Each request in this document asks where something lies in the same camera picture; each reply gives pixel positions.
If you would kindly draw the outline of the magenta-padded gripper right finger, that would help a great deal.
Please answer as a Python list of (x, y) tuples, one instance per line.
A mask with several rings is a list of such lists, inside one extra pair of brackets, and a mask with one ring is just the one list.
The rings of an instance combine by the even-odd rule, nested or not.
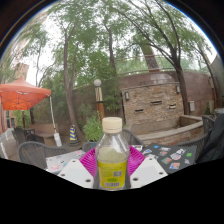
[(143, 187), (167, 176), (153, 156), (145, 157), (134, 147), (130, 147), (127, 172), (131, 189)]

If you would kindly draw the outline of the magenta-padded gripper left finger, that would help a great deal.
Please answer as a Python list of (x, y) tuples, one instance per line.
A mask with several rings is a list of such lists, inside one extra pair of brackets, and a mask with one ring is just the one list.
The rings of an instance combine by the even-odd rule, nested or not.
[(99, 187), (99, 174), (95, 149), (91, 149), (80, 159), (70, 160), (58, 176), (78, 186), (97, 189)]

